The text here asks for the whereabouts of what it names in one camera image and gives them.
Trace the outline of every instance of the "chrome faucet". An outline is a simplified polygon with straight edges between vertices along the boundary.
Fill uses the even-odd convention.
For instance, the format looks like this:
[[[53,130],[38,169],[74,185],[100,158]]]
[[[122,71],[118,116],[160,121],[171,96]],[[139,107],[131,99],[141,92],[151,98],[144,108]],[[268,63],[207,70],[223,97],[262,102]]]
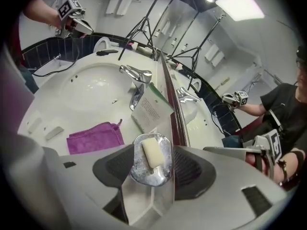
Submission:
[[[185,88],[177,89],[178,98],[181,103],[201,101],[200,98],[190,94]]]
[[[136,86],[136,91],[133,94],[133,97],[130,101],[130,109],[134,110],[138,102],[140,101],[142,95],[144,94],[145,89],[148,87],[151,79],[152,72],[145,70],[138,70],[132,66],[123,66],[119,67],[119,71],[121,73],[126,73],[129,77],[131,77],[132,82]]]

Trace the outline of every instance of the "man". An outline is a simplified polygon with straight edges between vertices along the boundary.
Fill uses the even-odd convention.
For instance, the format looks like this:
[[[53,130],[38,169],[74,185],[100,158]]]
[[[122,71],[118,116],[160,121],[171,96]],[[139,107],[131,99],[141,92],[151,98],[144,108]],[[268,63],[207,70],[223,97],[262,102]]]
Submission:
[[[49,24],[55,26],[58,29],[61,29],[61,20],[59,18],[58,12],[45,4],[43,0],[31,0],[27,7],[24,9],[24,14],[31,20]],[[38,86],[36,85],[32,74],[26,67],[24,67],[24,60],[22,58],[22,52],[20,48],[18,20],[12,28],[12,35],[8,39],[7,44],[17,68],[26,81],[26,86],[32,93],[35,93],[38,90]]]
[[[242,142],[264,135],[272,130],[267,120],[270,109],[283,126],[280,134],[283,157],[274,167],[274,181],[284,182],[295,175],[302,167],[307,152],[307,51],[300,46],[297,50],[298,87],[283,83],[270,93],[261,97],[259,105],[246,104],[239,107],[252,116],[264,116],[262,124],[241,136],[229,136],[223,139],[224,147],[239,148]],[[255,156],[248,154],[246,162],[255,164]],[[267,166],[262,160],[262,172],[267,174]]]

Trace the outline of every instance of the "tripod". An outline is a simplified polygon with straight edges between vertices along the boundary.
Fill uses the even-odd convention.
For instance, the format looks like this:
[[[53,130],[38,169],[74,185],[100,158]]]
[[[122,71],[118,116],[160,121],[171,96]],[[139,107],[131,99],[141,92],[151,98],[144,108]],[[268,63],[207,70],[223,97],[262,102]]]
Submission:
[[[135,27],[134,27],[134,28],[128,33],[128,35],[125,37],[124,42],[125,42],[127,39],[128,39],[128,41],[126,42],[126,44],[125,44],[123,50],[121,51],[118,60],[120,60],[121,57],[123,56],[123,54],[124,54],[124,52],[125,52],[125,50],[126,50],[128,44],[131,42],[131,40],[132,40],[137,34],[139,34],[140,32],[143,33],[144,36],[146,37],[146,39],[148,40],[148,44],[147,44],[147,45],[149,45],[149,46],[152,47],[152,49],[153,49],[153,60],[155,60],[156,54],[155,54],[154,43],[153,43],[153,33],[152,33],[151,29],[150,29],[150,24],[149,24],[149,18],[148,18],[148,16],[149,16],[149,14],[151,13],[151,11],[153,10],[153,8],[154,8],[155,4],[157,3],[157,1],[158,1],[158,0],[154,0],[154,2],[152,3],[152,5],[151,5],[149,11],[148,11],[147,14],[145,15],[145,17],[143,17],[143,18],[141,19],[141,21],[138,22],[138,23],[135,25]],[[150,38],[148,38],[148,36],[146,35],[145,31],[143,30],[144,26],[146,26],[146,25],[148,26]]]
[[[213,25],[213,27],[210,29],[210,31],[208,32],[208,34],[205,36],[204,40],[202,41],[202,43],[198,46],[198,47],[194,47],[192,49],[189,49],[187,51],[183,51],[180,54],[177,54],[175,56],[168,56],[168,60],[170,59],[174,59],[174,58],[191,58],[192,59],[192,76],[191,76],[191,80],[188,86],[188,90],[190,89],[191,83],[193,81],[194,78],[194,74],[195,74],[195,70],[197,67],[197,63],[200,57],[200,52],[201,52],[201,47],[204,45],[204,43],[207,41],[207,39],[209,38],[209,36],[211,35],[211,33],[214,31],[215,27],[218,25],[219,22],[221,22],[221,20],[225,17],[226,15],[223,13],[220,15],[220,17],[217,19],[217,21],[215,22],[215,24]],[[190,52],[192,50],[196,49],[195,53],[192,56],[181,56],[187,52]]]

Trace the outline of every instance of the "purple cloth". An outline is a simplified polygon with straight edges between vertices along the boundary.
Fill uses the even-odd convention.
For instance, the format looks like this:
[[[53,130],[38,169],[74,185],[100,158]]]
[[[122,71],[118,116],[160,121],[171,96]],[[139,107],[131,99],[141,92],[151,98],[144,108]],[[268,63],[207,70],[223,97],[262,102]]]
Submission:
[[[70,154],[99,151],[124,145],[119,125],[105,122],[95,127],[69,135],[67,145]]]

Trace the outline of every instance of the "black cap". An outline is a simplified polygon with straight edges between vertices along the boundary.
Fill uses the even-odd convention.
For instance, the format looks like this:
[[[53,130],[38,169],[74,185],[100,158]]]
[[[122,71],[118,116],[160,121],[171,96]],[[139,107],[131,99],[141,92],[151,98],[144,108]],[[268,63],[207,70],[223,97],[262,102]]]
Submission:
[[[307,68],[307,52],[304,46],[299,46],[296,52],[296,61],[300,62]]]

